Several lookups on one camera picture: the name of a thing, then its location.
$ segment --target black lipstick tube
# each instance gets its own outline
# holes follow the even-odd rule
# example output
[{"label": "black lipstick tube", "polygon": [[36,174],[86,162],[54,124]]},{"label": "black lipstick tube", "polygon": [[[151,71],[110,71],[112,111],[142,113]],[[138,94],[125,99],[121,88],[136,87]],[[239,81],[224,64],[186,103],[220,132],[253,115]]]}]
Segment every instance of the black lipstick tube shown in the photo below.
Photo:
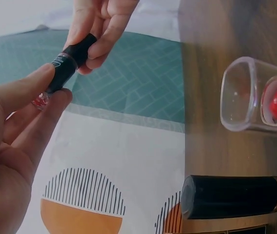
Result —
[{"label": "black lipstick tube", "polygon": [[75,71],[85,64],[88,59],[88,50],[96,41],[94,35],[88,34],[78,44],[68,46],[53,60],[54,77],[47,90],[32,102],[37,108],[42,110],[47,105],[50,95],[62,89]]},{"label": "black lipstick tube", "polygon": [[186,219],[277,212],[277,177],[188,176],[183,185],[181,207]]}]

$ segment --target herringbone pattern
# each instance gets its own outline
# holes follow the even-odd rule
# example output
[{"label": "herringbone pattern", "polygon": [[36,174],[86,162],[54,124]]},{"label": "herringbone pattern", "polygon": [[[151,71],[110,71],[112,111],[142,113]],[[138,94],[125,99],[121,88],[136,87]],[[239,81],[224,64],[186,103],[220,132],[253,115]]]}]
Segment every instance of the herringbone pattern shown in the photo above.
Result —
[{"label": "herringbone pattern", "polygon": [[184,123],[180,44],[125,33],[103,66],[74,85],[74,103]]},{"label": "herringbone pattern", "polygon": [[[0,84],[26,76],[61,51],[68,31],[36,31],[0,38]],[[184,123],[180,44],[125,33],[103,66],[75,74],[75,104]]]}]

